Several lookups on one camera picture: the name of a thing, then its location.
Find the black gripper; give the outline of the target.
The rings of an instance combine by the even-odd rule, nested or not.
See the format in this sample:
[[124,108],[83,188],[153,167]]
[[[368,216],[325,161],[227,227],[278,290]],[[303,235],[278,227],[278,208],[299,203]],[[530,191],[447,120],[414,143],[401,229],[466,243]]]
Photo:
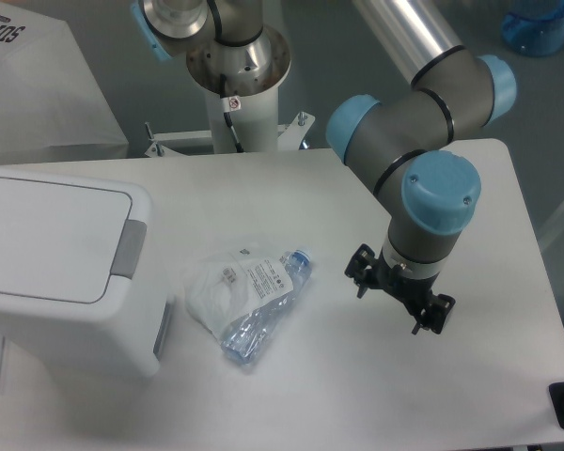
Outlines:
[[344,274],[357,286],[358,298],[369,289],[381,289],[400,301],[409,313],[415,313],[412,334],[420,330],[440,334],[455,306],[455,299],[431,292],[439,272],[439,266],[432,266],[423,274],[411,272],[406,263],[389,266],[383,256],[376,258],[374,251],[362,243],[350,258]]

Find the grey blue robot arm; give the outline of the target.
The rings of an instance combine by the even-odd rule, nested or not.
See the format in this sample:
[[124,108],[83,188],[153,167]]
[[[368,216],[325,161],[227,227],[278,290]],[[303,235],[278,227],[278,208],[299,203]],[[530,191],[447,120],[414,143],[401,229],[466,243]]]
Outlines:
[[[440,333],[455,302],[432,287],[481,191],[476,168],[447,145],[504,115],[516,81],[501,59],[472,55],[430,2],[355,6],[411,90],[387,106],[352,97],[327,123],[329,146],[390,216],[381,251],[360,246],[345,273],[360,292],[401,302],[417,330]],[[290,51],[260,1],[135,1],[132,12],[160,58],[185,55],[207,96],[215,152],[280,149],[277,88]]]

